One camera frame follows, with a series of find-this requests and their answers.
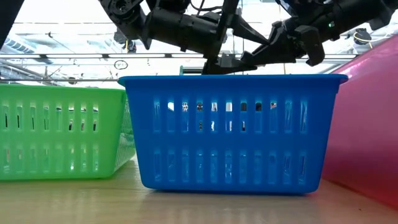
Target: plastic basket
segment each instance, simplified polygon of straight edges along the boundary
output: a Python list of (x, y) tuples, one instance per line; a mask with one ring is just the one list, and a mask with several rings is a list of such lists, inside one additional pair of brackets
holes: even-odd
[(0, 85), (0, 180), (109, 177), (134, 153), (125, 91)]
[(306, 193), (318, 188), (345, 75), (123, 77), (152, 189)]

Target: blue plastic basket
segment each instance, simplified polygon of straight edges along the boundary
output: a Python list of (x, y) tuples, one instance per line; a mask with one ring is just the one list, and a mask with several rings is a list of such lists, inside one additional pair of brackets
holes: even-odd
[(345, 75), (123, 77), (142, 183), (152, 189), (318, 188)]

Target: ceiling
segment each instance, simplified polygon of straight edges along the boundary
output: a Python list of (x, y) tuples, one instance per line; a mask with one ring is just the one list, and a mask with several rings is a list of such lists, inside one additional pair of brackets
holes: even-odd
[[(199, 7), (201, 0), (192, 0)], [(222, 0), (207, 0), (203, 7), (222, 5)], [(271, 31), (274, 21), (289, 18), (289, 15), (276, 4), (260, 0), (243, 0), (240, 4), (243, 17), (250, 25), (264, 36)], [(148, 8), (142, 3), (145, 12)], [(196, 14), (189, 7), (187, 14)], [(395, 34), (398, 29), (398, 15), (395, 13), (389, 26), (372, 33), (373, 39), (384, 39)], [(16, 49), (11, 44), (1, 49), (7, 54), (121, 54), (126, 50), (113, 40), (116, 26), (109, 20), (98, 0), (25, 0), (14, 26), (9, 34), (9, 41), (19, 43), (24, 48)], [(222, 46), (223, 52), (241, 54), (243, 50), (252, 51), (258, 44), (233, 37), (228, 32), (228, 39)], [(52, 77), (65, 78), (115, 78), (124, 75), (170, 75), (178, 74), (180, 66), (203, 66), (202, 58), (143, 58), (152, 53), (181, 53), (178, 47), (153, 41), (150, 50), (136, 42), (140, 58), (125, 59), (128, 68), (117, 70), (116, 60), (92, 59), (51, 59), (50, 62), (38, 62), (32, 59), (7, 60), (17, 66)], [(361, 54), (370, 49), (369, 45), (356, 45), (352, 38), (341, 38), (336, 42), (325, 42), (327, 54)], [(249, 73), (317, 73), (333, 66), (324, 63), (316, 67), (306, 64), (267, 65)], [(87, 85), (109, 86), (109, 83), (84, 83)]]

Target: green plastic basket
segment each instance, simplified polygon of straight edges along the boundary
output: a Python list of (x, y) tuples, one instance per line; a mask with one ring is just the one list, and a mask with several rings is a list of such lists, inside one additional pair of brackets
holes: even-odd
[(0, 180), (109, 177), (135, 151), (124, 90), (0, 85)]

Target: metal rod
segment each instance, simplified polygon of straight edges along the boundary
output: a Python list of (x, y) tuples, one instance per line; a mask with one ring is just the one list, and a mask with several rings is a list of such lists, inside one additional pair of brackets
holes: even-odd
[(42, 75), (42, 74), (40, 74), (40, 73), (30, 71), (29, 69), (23, 68), (23, 67), (21, 67), (21, 66), (19, 66), (19, 65), (16, 65), (16, 64), (14, 64), (14, 63), (10, 63), (10, 62), (8, 62), (8, 61), (6, 61), (6, 60), (0, 59), (0, 63), (2, 63), (2, 64), (4, 64), (4, 65), (8, 65), (8, 66), (10, 66), (10, 67), (12, 67), (12, 68), (16, 68), (16, 69), (18, 69), (18, 70), (20, 70), (20, 71), (23, 71), (23, 72), (26, 72), (26, 73), (28, 73), (28, 74), (30, 74), (30, 75), (36, 75), (36, 76), (38, 76), (38, 77), (43, 77), (43, 78), (45, 78), (45, 76)]
[[(358, 55), (354, 54), (326, 54), (325, 59), (353, 59)], [(145, 53), (145, 54), (0, 54), (2, 59), (98, 59), (98, 58), (111, 58), (111, 59), (137, 59), (137, 58), (179, 58), (179, 59), (204, 59), (202, 54), (188, 54), (188, 53)]]
[[(352, 58), (326, 58), (323, 60), (323, 63), (335, 63), (335, 64), (342, 64), (342, 63), (347, 63), (351, 61)], [(298, 58), (296, 59), (297, 63), (305, 63), (307, 59), (301, 59)], [(39, 64), (39, 63), (25, 63), (25, 66), (48, 66), (48, 67), (58, 67), (58, 66), (113, 66), (114, 63), (53, 63), (53, 64)]]
[(18, 79), (18, 78), (7, 78), (1, 79), (0, 82), (117, 82), (117, 79), (81, 79), (81, 80), (67, 80), (67, 79)]

